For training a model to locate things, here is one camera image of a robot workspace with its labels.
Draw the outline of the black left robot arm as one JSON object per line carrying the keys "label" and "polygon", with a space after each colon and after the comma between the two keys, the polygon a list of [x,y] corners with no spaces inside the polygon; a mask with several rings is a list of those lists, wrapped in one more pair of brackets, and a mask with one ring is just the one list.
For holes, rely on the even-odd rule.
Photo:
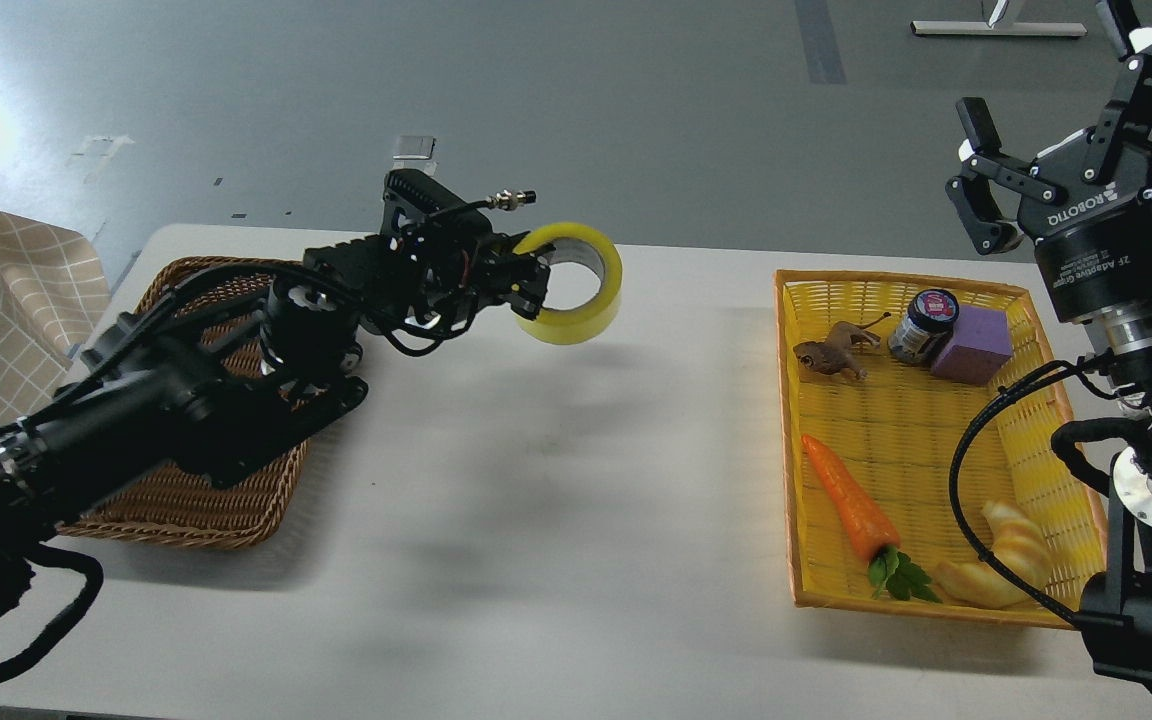
{"label": "black left robot arm", "polygon": [[486,213],[535,191],[463,200],[429,174],[384,179],[380,232],[298,263],[211,266],[83,351],[88,377],[0,427],[0,683],[31,670],[90,611],[103,566],[52,547],[61,526],[166,464],[230,488],[369,393],[357,333],[426,351],[485,306],[540,314],[554,249],[494,232]]}

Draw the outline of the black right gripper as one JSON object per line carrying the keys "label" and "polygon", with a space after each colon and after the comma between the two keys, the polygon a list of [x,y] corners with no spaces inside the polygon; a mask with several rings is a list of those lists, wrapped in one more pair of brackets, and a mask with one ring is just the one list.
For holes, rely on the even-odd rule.
{"label": "black right gripper", "polygon": [[[1121,69],[1087,141],[1066,141],[1025,164],[1002,151],[987,101],[961,97],[965,141],[946,194],[982,256],[1009,252],[1029,234],[1053,311],[1082,323],[1106,306],[1152,300],[1152,26],[1132,1],[1097,1]],[[992,187],[1021,197],[1006,218]],[[1052,185],[1064,200],[1052,202]]]}

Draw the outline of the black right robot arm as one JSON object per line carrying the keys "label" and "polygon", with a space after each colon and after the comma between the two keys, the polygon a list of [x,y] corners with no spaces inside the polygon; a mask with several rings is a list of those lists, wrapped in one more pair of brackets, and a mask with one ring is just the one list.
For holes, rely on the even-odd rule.
{"label": "black right robot arm", "polygon": [[[1048,361],[998,391],[964,430],[948,469],[948,502],[988,568],[1073,626],[1096,673],[1152,694],[1152,26],[1129,1],[1100,1],[1120,63],[1096,123],[1033,159],[1006,156],[986,101],[964,97],[961,168],[947,196],[979,255],[1030,241],[1061,323],[1096,341],[1079,361]],[[1007,407],[1064,379],[1100,373],[1119,416],[1068,420],[1049,446],[1108,511],[1105,570],[1087,579],[1078,609],[1006,568],[970,530],[957,497],[973,438]]]}

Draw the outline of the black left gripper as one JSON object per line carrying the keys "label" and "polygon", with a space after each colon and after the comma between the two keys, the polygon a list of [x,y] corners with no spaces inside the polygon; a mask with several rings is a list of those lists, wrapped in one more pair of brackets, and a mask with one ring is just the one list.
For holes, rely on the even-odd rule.
{"label": "black left gripper", "polygon": [[379,323],[471,323],[509,306],[541,314],[556,232],[495,232],[484,215],[402,215],[376,234]]}

